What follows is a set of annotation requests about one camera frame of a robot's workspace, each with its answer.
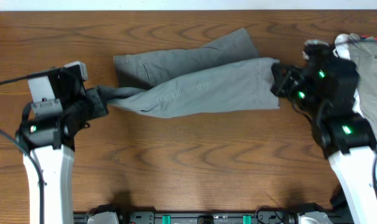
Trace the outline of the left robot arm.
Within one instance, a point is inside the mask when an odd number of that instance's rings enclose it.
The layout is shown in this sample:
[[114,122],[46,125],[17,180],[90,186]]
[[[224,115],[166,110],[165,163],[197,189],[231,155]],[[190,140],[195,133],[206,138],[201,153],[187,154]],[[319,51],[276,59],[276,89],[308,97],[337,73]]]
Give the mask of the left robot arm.
[[31,223],[73,223],[74,137],[108,115],[99,88],[86,89],[86,65],[73,62],[28,77],[32,97],[16,141],[24,151]]

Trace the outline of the grey shorts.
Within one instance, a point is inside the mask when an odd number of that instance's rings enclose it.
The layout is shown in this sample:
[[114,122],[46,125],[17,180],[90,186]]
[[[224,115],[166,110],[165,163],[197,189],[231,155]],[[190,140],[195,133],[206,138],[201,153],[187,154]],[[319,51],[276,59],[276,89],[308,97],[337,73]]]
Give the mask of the grey shorts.
[[248,31],[196,49],[114,56],[119,87],[101,86],[109,105],[157,118],[241,110],[277,110],[271,67]]

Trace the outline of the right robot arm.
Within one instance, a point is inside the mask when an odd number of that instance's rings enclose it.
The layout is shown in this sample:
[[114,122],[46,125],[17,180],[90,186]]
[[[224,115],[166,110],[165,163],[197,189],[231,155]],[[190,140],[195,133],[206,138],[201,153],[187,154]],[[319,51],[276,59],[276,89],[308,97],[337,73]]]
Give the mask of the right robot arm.
[[271,92],[298,106],[311,123],[353,222],[377,223],[377,140],[353,108],[360,77],[355,63],[331,56],[310,59],[304,68],[275,63],[271,71]]

